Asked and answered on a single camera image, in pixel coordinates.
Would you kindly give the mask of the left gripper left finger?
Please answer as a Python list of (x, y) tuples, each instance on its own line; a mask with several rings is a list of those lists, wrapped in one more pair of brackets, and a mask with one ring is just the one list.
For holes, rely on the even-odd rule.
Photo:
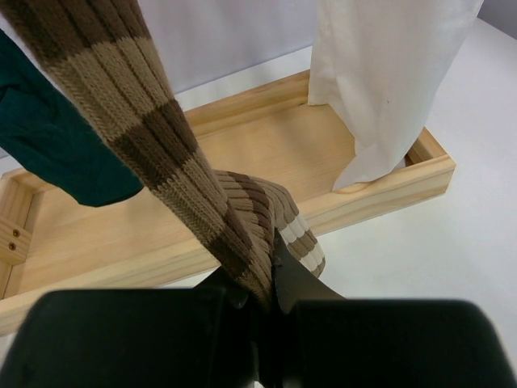
[(29, 310), (4, 387), (243, 387), (254, 380), (247, 293), (75, 289)]

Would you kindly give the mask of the brown striped sock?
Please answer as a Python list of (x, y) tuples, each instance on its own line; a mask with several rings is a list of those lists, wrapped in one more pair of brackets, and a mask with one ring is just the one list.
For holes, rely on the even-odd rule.
[(4, 1), (1, 12), (108, 148), (263, 307), (276, 236), (322, 273), (324, 253), (286, 188), (211, 168), (137, 2)]

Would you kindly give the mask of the teal sock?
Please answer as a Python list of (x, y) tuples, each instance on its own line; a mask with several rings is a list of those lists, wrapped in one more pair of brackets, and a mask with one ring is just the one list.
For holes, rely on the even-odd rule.
[(81, 205), (111, 205), (144, 187), (6, 34), (1, 35), (1, 147)]

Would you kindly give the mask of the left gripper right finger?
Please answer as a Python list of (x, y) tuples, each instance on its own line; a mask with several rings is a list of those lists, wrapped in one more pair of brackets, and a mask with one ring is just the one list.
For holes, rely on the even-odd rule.
[(451, 299), (346, 299), (274, 240), (267, 387), (513, 387), (484, 312)]

